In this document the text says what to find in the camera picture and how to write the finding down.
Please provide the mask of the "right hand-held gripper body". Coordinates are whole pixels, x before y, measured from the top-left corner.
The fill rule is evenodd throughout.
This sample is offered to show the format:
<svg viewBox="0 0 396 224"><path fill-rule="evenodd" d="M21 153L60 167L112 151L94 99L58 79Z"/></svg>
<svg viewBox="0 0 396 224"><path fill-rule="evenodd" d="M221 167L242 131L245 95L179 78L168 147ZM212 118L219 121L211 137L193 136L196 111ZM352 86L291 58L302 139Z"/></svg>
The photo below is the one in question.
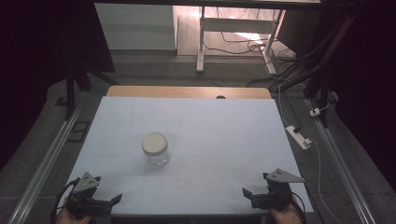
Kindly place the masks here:
<svg viewBox="0 0 396 224"><path fill-rule="evenodd" d="M292 190L290 183L304 183L305 180L297 175L276 168L268 173L268 192L264 194L252 194L251 205L261 210L276 209L284 210L292 202Z"/></svg>

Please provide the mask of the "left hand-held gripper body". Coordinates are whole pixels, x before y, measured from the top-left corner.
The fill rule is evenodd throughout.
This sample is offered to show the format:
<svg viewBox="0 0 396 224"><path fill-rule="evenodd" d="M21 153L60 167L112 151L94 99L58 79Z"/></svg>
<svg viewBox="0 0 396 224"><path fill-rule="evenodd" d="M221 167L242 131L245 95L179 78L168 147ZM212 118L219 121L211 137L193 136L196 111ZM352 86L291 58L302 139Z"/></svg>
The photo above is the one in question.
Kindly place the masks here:
<svg viewBox="0 0 396 224"><path fill-rule="evenodd" d="M66 208L77 218L85 216L108 217L112 206L109 201L95 200L93 194L97 191L94 177L86 172L72 188L67 197Z"/></svg>

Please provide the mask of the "clear glass jar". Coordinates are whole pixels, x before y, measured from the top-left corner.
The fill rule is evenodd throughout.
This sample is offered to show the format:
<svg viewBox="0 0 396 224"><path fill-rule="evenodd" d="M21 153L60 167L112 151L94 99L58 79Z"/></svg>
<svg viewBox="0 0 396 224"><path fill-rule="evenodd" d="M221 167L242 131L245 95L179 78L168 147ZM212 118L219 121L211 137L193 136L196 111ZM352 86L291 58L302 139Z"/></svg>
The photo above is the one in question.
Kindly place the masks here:
<svg viewBox="0 0 396 224"><path fill-rule="evenodd" d="M147 156L148 165L153 167L154 169L160 169L160 168L164 167L170 161L170 153L169 153L168 148L162 155L150 156L150 155L147 155L146 153L145 153L145 155Z"/></svg>

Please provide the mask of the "white round plate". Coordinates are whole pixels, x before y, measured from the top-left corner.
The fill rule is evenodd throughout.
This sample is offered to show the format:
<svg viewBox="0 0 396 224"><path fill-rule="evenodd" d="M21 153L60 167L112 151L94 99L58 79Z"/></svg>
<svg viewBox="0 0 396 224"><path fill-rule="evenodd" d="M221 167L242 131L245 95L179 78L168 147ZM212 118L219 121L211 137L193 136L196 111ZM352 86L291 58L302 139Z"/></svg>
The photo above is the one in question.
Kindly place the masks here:
<svg viewBox="0 0 396 224"><path fill-rule="evenodd" d="M162 155L168 148L166 137L162 133L149 133L142 140L143 151L150 156Z"/></svg>

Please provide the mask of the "person's right hand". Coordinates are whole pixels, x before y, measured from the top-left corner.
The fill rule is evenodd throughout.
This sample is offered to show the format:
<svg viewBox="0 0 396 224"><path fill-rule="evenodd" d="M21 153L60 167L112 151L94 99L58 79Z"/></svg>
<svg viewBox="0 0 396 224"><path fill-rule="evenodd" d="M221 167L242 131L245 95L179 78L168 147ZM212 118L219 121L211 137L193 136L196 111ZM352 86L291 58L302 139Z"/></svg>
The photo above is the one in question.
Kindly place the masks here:
<svg viewBox="0 0 396 224"><path fill-rule="evenodd" d="M270 209L269 214L275 224L303 224L299 211L291 204L282 211Z"/></svg>

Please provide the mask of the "person's left hand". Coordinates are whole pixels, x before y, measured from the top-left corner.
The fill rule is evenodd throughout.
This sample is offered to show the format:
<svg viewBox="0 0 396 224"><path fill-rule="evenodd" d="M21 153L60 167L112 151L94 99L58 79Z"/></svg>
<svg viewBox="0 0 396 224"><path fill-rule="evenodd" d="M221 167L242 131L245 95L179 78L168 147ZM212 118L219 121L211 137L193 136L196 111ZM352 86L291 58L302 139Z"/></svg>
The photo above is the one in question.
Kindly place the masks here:
<svg viewBox="0 0 396 224"><path fill-rule="evenodd" d="M93 216L74 217L66 207L63 207L56 215L55 224L90 224L92 220Z"/></svg>

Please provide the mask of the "white power strip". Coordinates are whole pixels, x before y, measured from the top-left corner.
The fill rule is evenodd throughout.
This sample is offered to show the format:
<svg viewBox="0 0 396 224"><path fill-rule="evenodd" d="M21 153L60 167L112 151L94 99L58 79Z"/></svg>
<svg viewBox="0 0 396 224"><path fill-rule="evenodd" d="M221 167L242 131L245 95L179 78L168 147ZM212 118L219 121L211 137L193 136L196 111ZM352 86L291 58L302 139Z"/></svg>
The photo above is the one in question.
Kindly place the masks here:
<svg viewBox="0 0 396 224"><path fill-rule="evenodd" d="M288 135L294 140L294 142L300 147L301 150L307 150L311 148L312 141L309 138L304 138L300 134L300 129L295 128L294 126L290 125L285 128Z"/></svg>

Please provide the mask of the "white table mat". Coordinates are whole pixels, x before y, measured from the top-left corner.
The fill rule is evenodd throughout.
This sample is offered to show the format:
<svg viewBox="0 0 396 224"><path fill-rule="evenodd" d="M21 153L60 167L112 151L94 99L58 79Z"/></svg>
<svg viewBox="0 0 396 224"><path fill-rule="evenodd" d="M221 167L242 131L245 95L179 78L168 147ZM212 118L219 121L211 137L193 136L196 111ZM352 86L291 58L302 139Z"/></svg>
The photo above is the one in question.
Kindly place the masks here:
<svg viewBox="0 0 396 224"><path fill-rule="evenodd" d="M162 133L170 161L149 166L142 140ZM105 97L71 172L101 176L94 196L122 194L116 217L253 215L242 188L264 193L263 173L297 175L275 101Z"/></svg>

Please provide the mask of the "black metal stand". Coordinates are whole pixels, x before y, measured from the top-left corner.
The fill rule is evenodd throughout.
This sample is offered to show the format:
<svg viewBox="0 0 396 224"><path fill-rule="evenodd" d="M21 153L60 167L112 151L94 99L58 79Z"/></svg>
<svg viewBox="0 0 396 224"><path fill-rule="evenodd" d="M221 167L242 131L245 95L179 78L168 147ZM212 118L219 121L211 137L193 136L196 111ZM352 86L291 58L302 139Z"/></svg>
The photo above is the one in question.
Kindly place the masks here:
<svg viewBox="0 0 396 224"><path fill-rule="evenodd" d="M329 78L326 72L320 71L316 72L309 80L307 86L304 89L305 98L314 98L319 94L319 120L322 125L327 128L327 107L329 105L328 101L328 91L329 91Z"/></svg>
<svg viewBox="0 0 396 224"><path fill-rule="evenodd" d="M119 85L119 82L106 75L115 73L115 66L111 58L101 60L99 63L90 63L88 61L76 61L72 63L66 73L66 97L63 104L66 106L65 120L69 120L76 110L75 106L75 84L82 91L89 91L92 87L88 74L98 77L110 86Z"/></svg>

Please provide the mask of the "black curtain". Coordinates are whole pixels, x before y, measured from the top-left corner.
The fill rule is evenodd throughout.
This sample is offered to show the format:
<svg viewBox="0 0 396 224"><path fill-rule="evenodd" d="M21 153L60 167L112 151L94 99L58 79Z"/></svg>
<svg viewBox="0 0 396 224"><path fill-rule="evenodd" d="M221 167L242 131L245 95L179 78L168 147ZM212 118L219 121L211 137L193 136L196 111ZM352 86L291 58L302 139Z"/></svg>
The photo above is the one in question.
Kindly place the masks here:
<svg viewBox="0 0 396 224"><path fill-rule="evenodd" d="M396 191L396 0L366 0L329 61L336 112Z"/></svg>
<svg viewBox="0 0 396 224"><path fill-rule="evenodd" d="M0 0L0 171L29 133L49 87L115 70L96 0Z"/></svg>

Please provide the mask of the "aluminium floor rail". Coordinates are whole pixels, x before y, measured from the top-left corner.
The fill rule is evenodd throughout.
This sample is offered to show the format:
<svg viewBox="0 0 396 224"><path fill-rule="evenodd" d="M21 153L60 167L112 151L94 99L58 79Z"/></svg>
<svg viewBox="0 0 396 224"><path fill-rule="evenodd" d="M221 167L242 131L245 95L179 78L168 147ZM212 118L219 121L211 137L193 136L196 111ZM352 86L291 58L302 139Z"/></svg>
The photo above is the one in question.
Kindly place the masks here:
<svg viewBox="0 0 396 224"><path fill-rule="evenodd" d="M351 171L349 170L344 157L342 156L339 147L337 146L335 140L332 137L332 133L329 128L325 128L318 117L311 117L320 135L321 140L324 143L325 148L327 149L330 158L332 159L333 166L339 175L343 186L346 190L346 193L349 195L350 201L361 220L361 224L377 224L375 220L375 216L369 207L366 199L363 196L361 188L359 187L358 183L356 182L355 178L353 177ZM333 210L326 204L322 197L321 191L321 178L322 178L322 162L321 162L321 152L319 150L319 146L316 140L312 139L311 143L312 147L315 147L318 153L318 196L329 212L329 214L339 223L339 224L346 224L342 221L340 217L338 217Z"/></svg>
<svg viewBox="0 0 396 224"><path fill-rule="evenodd" d="M49 145L49 149L36 169L35 174L22 194L17 206L11 214L11 217L7 221L7 224L24 224L28 218L40 191L43 189L43 186L50 175L50 171L56 162L61 149L64 147L67 136L70 134L81 109L82 105L78 105L69 118L62 123L60 130Z"/></svg>

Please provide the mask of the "black rectangular floor frame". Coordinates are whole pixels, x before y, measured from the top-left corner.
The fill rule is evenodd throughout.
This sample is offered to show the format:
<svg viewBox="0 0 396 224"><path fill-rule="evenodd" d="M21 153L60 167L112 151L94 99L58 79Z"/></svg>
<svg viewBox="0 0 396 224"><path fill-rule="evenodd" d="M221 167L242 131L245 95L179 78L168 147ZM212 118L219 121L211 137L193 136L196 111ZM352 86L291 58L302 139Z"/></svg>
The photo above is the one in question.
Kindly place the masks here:
<svg viewBox="0 0 396 224"><path fill-rule="evenodd" d="M89 121L76 121L70 131L66 141L71 143L83 143L91 123Z"/></svg>

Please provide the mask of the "white desk frame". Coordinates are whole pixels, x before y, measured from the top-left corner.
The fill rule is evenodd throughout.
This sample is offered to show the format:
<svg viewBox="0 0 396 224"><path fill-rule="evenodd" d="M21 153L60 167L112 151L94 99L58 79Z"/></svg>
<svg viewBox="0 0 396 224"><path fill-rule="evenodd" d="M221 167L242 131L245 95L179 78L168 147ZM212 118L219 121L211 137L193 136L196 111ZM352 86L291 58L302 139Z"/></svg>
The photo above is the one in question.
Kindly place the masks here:
<svg viewBox="0 0 396 224"><path fill-rule="evenodd" d="M201 7L196 72L198 74L204 72L205 32L253 33L268 35L267 43L264 47L261 47L262 57L264 58L268 74L275 75L276 69L270 57L270 51L282 14L282 9L275 9L275 16L271 21L207 18L205 16L205 8Z"/></svg>

